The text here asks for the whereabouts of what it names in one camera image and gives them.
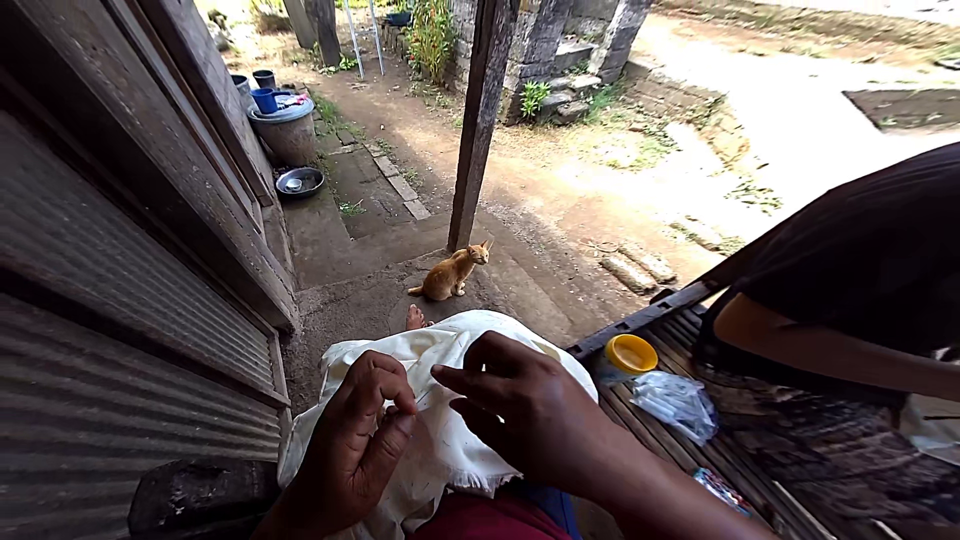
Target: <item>orange cat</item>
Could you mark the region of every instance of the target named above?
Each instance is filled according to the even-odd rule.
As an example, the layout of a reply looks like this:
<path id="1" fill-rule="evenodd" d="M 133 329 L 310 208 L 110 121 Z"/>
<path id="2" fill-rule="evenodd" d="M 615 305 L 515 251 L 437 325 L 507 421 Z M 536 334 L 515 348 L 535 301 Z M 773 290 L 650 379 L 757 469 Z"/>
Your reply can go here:
<path id="1" fill-rule="evenodd" d="M 411 296 L 426 296 L 433 300 L 446 300 L 450 295 L 463 296 L 464 282 L 476 264 L 487 264 L 492 240 L 484 240 L 477 246 L 467 246 L 452 257 L 441 260 L 423 279 L 423 285 L 407 290 Z"/>

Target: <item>frayed edge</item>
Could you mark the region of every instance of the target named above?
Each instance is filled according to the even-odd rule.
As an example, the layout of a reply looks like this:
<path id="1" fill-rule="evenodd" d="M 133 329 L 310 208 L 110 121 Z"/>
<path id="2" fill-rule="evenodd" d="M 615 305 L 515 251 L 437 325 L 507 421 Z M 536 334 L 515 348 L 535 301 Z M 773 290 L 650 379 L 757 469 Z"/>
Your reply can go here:
<path id="1" fill-rule="evenodd" d="M 516 478 L 523 478 L 523 474 L 517 471 L 504 473 L 502 475 L 481 476 L 476 473 L 471 473 L 470 471 L 450 469 L 450 474 L 447 476 L 446 482 L 457 487 L 470 487 L 492 492 L 494 489 Z"/>

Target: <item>corrugated metal sheet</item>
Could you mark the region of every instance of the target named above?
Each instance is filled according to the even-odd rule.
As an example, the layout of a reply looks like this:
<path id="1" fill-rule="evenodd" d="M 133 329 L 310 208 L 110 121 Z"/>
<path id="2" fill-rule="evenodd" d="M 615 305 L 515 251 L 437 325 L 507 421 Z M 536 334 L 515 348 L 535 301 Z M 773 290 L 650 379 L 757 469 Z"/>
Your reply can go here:
<path id="1" fill-rule="evenodd" d="M 266 336 L 5 113 L 0 160 L 0 257 L 17 273 L 274 388 Z"/>
<path id="2" fill-rule="evenodd" d="M 0 295 L 0 536 L 120 538 L 140 476 L 276 460 L 277 411 Z"/>

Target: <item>person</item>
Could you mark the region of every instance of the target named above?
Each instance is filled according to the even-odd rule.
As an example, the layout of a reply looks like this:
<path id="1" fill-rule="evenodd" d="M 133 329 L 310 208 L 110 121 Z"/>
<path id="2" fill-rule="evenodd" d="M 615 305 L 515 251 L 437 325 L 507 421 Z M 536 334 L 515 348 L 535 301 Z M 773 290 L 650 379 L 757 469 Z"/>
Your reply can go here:
<path id="1" fill-rule="evenodd" d="M 464 369 L 434 365 L 431 374 L 463 396 L 450 407 L 527 480 L 603 506 L 630 538 L 775 538 L 614 424 L 550 356 L 487 331 L 469 347 Z M 377 424 L 385 400 L 394 404 Z M 360 355 L 252 538 L 323 538 L 363 519 L 403 455 L 416 414 L 403 366 L 376 351 Z M 569 536 L 537 506 L 498 491 L 495 499 L 444 495 L 433 519 L 408 538 Z"/>
<path id="2" fill-rule="evenodd" d="M 960 402 L 957 209 L 960 143 L 836 187 L 704 317 L 721 429 L 841 521 L 960 524 L 960 468 L 897 431 L 907 393 Z"/>

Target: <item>bare foot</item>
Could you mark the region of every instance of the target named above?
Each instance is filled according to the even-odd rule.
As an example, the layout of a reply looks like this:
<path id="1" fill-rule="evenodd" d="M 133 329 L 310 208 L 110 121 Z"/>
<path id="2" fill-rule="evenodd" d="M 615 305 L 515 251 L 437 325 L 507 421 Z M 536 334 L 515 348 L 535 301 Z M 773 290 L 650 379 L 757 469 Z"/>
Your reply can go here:
<path id="1" fill-rule="evenodd" d="M 407 309 L 407 330 L 419 330 L 426 325 L 423 323 L 423 311 L 416 304 Z"/>

